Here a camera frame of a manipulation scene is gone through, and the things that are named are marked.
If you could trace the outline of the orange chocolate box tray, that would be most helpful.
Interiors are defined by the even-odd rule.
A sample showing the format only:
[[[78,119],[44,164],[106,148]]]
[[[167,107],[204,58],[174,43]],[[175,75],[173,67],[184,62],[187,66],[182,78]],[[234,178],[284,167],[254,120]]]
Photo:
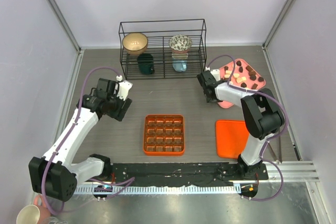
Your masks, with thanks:
[[[149,114],[144,119],[143,151],[147,156],[182,156],[184,118],[179,114]]]

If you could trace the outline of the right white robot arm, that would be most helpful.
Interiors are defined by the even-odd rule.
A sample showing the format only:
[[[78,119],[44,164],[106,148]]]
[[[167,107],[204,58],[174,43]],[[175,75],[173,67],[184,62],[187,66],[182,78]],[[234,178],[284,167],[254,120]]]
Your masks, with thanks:
[[[197,75],[206,101],[228,101],[243,111],[249,133],[246,146],[237,158],[237,173],[242,179],[250,179],[260,169],[261,150],[285,123],[283,107],[268,88],[251,90],[216,80],[209,71]]]

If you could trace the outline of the pink tray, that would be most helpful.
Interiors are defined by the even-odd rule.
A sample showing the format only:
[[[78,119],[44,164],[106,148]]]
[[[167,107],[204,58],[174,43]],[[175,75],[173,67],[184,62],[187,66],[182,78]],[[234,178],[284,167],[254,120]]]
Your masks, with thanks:
[[[236,59],[236,67],[233,74],[233,77],[230,81],[230,84],[237,86],[237,87],[245,87],[247,89],[254,89],[259,90],[266,85],[265,78],[260,75],[248,62],[244,59]],[[230,62],[221,68],[219,68],[220,75],[222,79],[228,77],[233,69],[233,63]],[[218,105],[222,109],[228,109],[232,107],[234,104],[223,101],[219,102]]]

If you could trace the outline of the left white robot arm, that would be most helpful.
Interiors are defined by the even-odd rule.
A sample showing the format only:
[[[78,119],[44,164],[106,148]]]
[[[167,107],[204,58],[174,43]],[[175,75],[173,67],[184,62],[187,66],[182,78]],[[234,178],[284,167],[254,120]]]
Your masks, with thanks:
[[[112,174],[111,159],[92,154],[75,164],[74,156],[91,129],[104,116],[122,121],[132,103],[128,97],[133,84],[127,80],[104,78],[90,94],[84,94],[74,114],[53,146],[41,157],[28,164],[33,191],[63,202],[68,201],[77,185],[91,178],[105,182]]]

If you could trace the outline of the orange box lid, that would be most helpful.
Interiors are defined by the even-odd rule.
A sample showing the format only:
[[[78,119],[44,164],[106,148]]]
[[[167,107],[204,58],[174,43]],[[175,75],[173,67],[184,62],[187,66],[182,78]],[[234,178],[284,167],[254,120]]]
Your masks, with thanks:
[[[237,159],[246,146],[248,136],[245,121],[218,120],[215,123],[217,155]]]

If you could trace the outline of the metal tongs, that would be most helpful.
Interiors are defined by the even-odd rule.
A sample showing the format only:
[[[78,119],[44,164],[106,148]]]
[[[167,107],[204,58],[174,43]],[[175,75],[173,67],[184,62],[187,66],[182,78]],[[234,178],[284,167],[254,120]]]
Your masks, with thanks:
[[[268,144],[269,153],[274,162],[277,164],[282,163],[282,149],[281,149],[281,137],[277,137],[270,141]]]

